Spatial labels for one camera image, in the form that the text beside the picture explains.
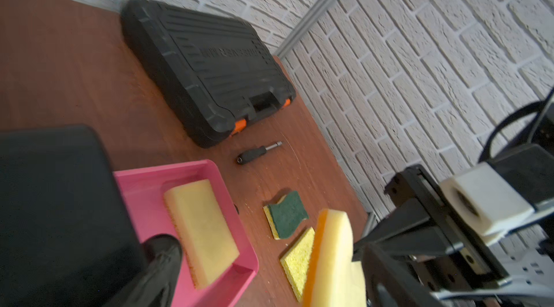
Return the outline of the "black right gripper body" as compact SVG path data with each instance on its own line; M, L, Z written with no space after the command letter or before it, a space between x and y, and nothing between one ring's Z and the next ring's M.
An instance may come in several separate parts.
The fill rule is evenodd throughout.
M374 243L431 290L508 285L506 269L462 222L424 167L410 166L395 174L385 195L395 208L355 243L354 260L361 260L367 243Z

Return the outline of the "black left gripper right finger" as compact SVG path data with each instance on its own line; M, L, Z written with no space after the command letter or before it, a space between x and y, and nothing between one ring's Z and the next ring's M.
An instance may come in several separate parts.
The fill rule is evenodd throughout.
M362 255L366 295L371 306L441 306L398 262L376 244Z

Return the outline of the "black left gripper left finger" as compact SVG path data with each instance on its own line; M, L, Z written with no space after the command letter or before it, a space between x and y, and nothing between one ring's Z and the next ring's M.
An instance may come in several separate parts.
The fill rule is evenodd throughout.
M175 295L183 250L169 234L147 239L142 248L147 267L120 289L106 306L171 306Z

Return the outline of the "pale yellow foam sponge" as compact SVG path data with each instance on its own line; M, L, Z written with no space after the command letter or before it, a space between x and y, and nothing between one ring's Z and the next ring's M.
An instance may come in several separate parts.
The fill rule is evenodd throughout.
M210 181L173 187L164 193L164 203L186 253L193 285L198 290L209 287L239 256Z
M361 262L353 261L353 231L343 211L319 213L302 305L366 305L364 272Z

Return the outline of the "black drawer cabinet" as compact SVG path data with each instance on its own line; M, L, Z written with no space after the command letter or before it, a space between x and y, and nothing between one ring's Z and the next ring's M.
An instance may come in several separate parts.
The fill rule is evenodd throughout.
M91 128L1 134L1 305L102 306L146 267Z

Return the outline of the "green yellow scouring sponge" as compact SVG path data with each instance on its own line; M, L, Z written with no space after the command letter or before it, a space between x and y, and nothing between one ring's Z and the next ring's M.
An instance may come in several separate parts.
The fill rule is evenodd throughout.
M263 211L275 240L290 238L309 218L298 191L284 195L275 204L265 205Z

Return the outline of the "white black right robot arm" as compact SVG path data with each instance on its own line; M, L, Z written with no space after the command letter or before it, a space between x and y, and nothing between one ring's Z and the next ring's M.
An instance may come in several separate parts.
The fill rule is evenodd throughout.
M368 306L440 306L450 299L553 300L553 238L516 254L493 246L553 221L553 96L518 109L495 129L529 117L499 153L487 141L474 167L436 181L420 166L385 187L395 209L369 218L353 261Z

